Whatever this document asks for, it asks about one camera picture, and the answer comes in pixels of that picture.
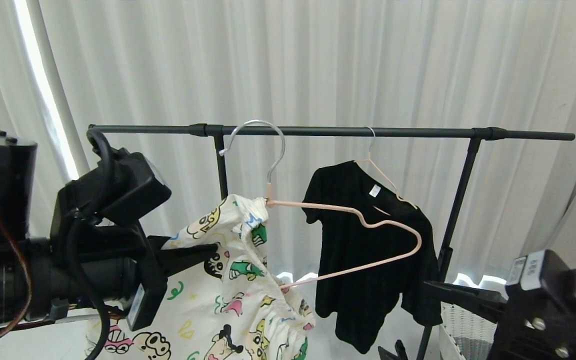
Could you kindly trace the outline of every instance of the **clothes hanger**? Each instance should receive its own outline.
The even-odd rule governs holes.
[[[384,179],[386,179],[388,181],[388,183],[395,189],[394,192],[395,192],[395,196],[397,197],[397,200],[399,200],[402,203],[409,203],[415,210],[417,210],[418,209],[417,205],[414,205],[414,203],[402,198],[399,194],[399,191],[397,190],[397,186],[395,185],[395,183],[392,180],[390,180],[390,178],[388,178],[388,176],[386,176],[386,174],[382,171],[382,169],[380,169],[379,166],[377,166],[377,164],[375,164],[375,162],[373,161],[373,159],[371,157],[371,153],[373,152],[373,145],[375,145],[375,139],[377,139],[377,135],[375,134],[375,130],[373,130],[372,127],[364,126],[364,128],[368,128],[372,132],[372,139],[370,141],[370,146],[368,146],[368,158],[363,159],[363,160],[354,160],[354,162],[355,163],[368,162],[368,164],[372,165],[372,167],[374,167],[375,170],[377,170],[381,174],[381,176]]]
[[[286,288],[294,287],[295,285],[307,284],[307,283],[311,283],[313,281],[319,281],[319,280],[334,278],[335,276],[340,276],[340,275],[344,275],[344,274],[349,274],[351,272],[362,271],[364,269],[377,267],[377,266],[382,265],[382,264],[387,264],[390,262],[395,262],[396,260],[401,260],[403,258],[407,258],[409,256],[414,255],[414,253],[416,253],[417,251],[419,251],[419,249],[421,248],[421,235],[419,234],[419,232],[417,230],[414,230],[414,228],[407,226],[404,223],[393,221],[391,219],[385,219],[385,220],[379,221],[378,223],[366,223],[366,219],[364,219],[364,215],[359,210],[357,210],[353,207],[345,207],[345,206],[338,206],[338,205],[325,205],[322,203],[311,203],[311,202],[293,202],[293,201],[274,200],[273,199],[272,183],[271,183],[273,171],[275,171],[275,168],[277,167],[279,162],[284,157],[284,154],[286,153],[286,137],[284,136],[284,132],[279,127],[274,125],[274,123],[270,123],[270,122],[265,121],[265,120],[246,121],[242,125],[235,127],[235,129],[230,133],[230,137],[228,139],[228,145],[219,151],[219,155],[221,155],[223,157],[231,149],[231,146],[233,145],[233,141],[234,141],[237,133],[241,129],[243,129],[249,125],[252,125],[252,124],[268,125],[273,130],[275,130],[275,132],[277,132],[279,134],[279,137],[281,138],[281,153],[279,153],[279,158],[277,160],[275,160],[274,163],[270,166],[270,169],[268,169],[268,173],[266,175],[267,176],[267,185],[266,185],[266,198],[267,198],[267,200],[265,202],[266,207],[272,208],[272,207],[274,207],[274,205],[280,205],[283,207],[310,208],[310,209],[320,209],[320,210],[333,210],[335,212],[346,212],[346,213],[355,214],[359,218],[361,225],[366,227],[366,228],[372,229],[372,228],[377,228],[377,227],[382,226],[382,225],[394,225],[394,226],[397,226],[398,228],[402,228],[403,230],[409,231],[410,233],[412,233],[414,235],[414,237],[416,237],[416,246],[412,250],[410,250],[409,252],[403,253],[402,255],[397,255],[397,256],[393,256],[389,259],[371,262],[370,264],[356,266],[354,268],[345,269],[342,271],[333,272],[333,273],[329,273],[329,274],[314,277],[314,278],[309,278],[307,280],[293,282],[292,284],[284,284],[284,285],[279,286],[279,289],[286,289]]]

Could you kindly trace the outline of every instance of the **woven basket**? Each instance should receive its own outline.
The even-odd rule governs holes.
[[[443,360],[486,360],[497,324],[459,306],[444,304],[439,326]]]

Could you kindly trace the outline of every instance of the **silver hook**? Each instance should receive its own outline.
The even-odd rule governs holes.
[[[275,168],[279,165],[279,162],[281,162],[282,159],[284,158],[284,153],[286,153],[286,136],[284,135],[284,132],[277,125],[274,125],[274,123],[270,123],[265,120],[249,120],[246,121],[245,123],[242,123],[242,125],[235,127],[235,129],[230,133],[230,138],[228,139],[228,145],[226,145],[222,150],[219,150],[219,155],[223,157],[226,153],[228,153],[228,151],[231,149],[231,146],[233,146],[235,135],[237,135],[237,133],[240,132],[240,130],[242,130],[243,128],[246,128],[248,125],[253,124],[265,124],[270,126],[273,130],[275,130],[275,132],[279,134],[279,138],[281,139],[281,153],[279,153],[279,158],[275,160],[275,162],[270,166],[270,169],[268,169],[267,180],[268,183],[270,184],[273,171],[275,171]]]
[[[370,126],[364,126],[364,128],[368,128],[372,132],[372,139],[370,141],[370,146],[368,146],[368,157],[370,157],[370,154],[373,153],[373,145],[375,145],[375,139],[377,139],[377,134],[375,134],[375,130],[373,130],[373,128]]]

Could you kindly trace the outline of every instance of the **screw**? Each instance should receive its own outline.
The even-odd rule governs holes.
[[[539,331],[544,331],[546,330],[546,322],[541,317],[535,317],[532,319],[532,327]]]
[[[564,358],[564,359],[566,359],[567,357],[569,357],[568,349],[565,348],[564,346],[561,346],[561,347],[556,348],[556,349],[555,349],[555,354],[557,354],[558,357]]]

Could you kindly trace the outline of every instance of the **shirt sleeve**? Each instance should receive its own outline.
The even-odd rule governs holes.
[[[435,256],[432,230],[422,235],[419,249],[419,271],[411,276],[406,291],[403,292],[401,307],[409,312],[421,326],[436,326],[442,323],[441,301],[424,290],[424,281],[439,280],[439,265]]]
[[[312,174],[312,178],[310,179],[310,184],[308,185],[308,189],[306,190],[306,195],[303,198],[303,202],[323,204],[324,203],[323,185],[324,182],[322,176],[322,169],[319,168],[315,171],[315,173]],[[306,223],[314,224],[316,221],[322,220],[322,210],[310,209],[308,207],[302,207],[301,209],[306,214]]]

